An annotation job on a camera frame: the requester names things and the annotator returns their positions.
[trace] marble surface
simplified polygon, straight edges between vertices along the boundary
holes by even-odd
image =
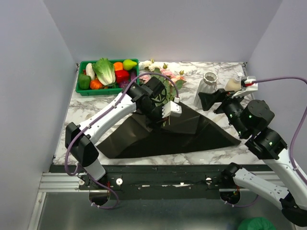
[[[156,65],[162,66],[163,62],[155,62]],[[215,104],[210,111],[202,111],[197,109],[193,105],[197,87],[206,72],[214,72],[218,76],[217,88],[223,88],[227,81],[236,76],[237,72],[242,72],[242,66],[240,63],[217,63],[217,62],[177,62],[167,63],[168,68],[178,73],[181,70],[185,72],[185,78],[187,83],[184,84],[179,91],[180,100],[189,107],[195,109],[197,112],[205,115],[222,129],[228,132],[230,135],[238,138],[236,130],[228,124],[227,117],[224,114],[216,115],[213,110],[218,107]],[[145,72],[142,67],[142,62],[139,64],[140,73]],[[80,122],[89,119],[95,113],[103,109],[108,103],[115,98],[115,95],[111,96],[81,96],[75,92],[72,93],[71,102],[67,111],[65,124],[59,138],[59,144],[55,153],[54,164],[63,165],[65,159],[66,148],[64,146],[65,140],[65,127],[70,122],[79,124]],[[251,100],[251,97],[242,101],[242,105],[245,107]],[[99,140],[98,143],[107,138],[127,117],[121,119],[111,129],[109,129]],[[120,165],[182,165],[182,164],[229,164],[236,162],[238,164],[263,164],[263,161],[258,160],[247,147],[243,144],[245,140],[242,140],[241,144],[237,147],[229,147],[225,149],[215,149],[212,151],[200,151],[193,153],[154,156],[135,159],[109,159],[99,154],[99,161],[101,164],[120,164]],[[75,164],[76,160],[73,156],[69,156],[69,164]]]

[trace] lettuce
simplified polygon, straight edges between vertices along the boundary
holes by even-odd
[[[92,68],[103,85],[110,85],[115,82],[114,66],[107,58],[102,58],[92,64]]]

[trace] orange carrot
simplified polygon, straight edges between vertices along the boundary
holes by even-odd
[[[103,87],[99,80],[91,80],[90,87],[92,90],[99,90]]]

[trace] gray wall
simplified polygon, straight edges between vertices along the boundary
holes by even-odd
[[[247,61],[281,0],[44,0],[76,61]]]
[[[2,2],[0,29],[0,229],[25,230],[76,68],[42,1]]]
[[[258,79],[278,76],[306,77],[307,1],[283,0],[267,31],[248,61],[248,73]],[[275,118],[271,127],[290,145],[307,104],[307,86],[298,80],[261,83],[256,94]],[[294,154],[307,172],[307,121],[296,139]]]

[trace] green plastic crate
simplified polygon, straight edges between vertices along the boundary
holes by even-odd
[[[115,62],[123,62],[125,59],[118,59],[118,60],[109,60],[112,64]],[[131,59],[132,61],[135,61],[136,63],[139,63],[138,59]],[[79,74],[83,73],[83,70],[86,68],[86,65],[88,63],[96,63],[97,61],[83,61],[80,63],[79,68]],[[136,75],[139,75],[139,64],[134,67],[136,69]],[[100,90],[83,90],[79,87],[79,82],[77,82],[76,85],[76,92],[81,94],[81,96],[94,96],[94,95],[111,95],[111,94],[119,94],[122,91],[122,88],[119,88],[118,85],[116,85],[117,88],[113,89],[100,89]]]

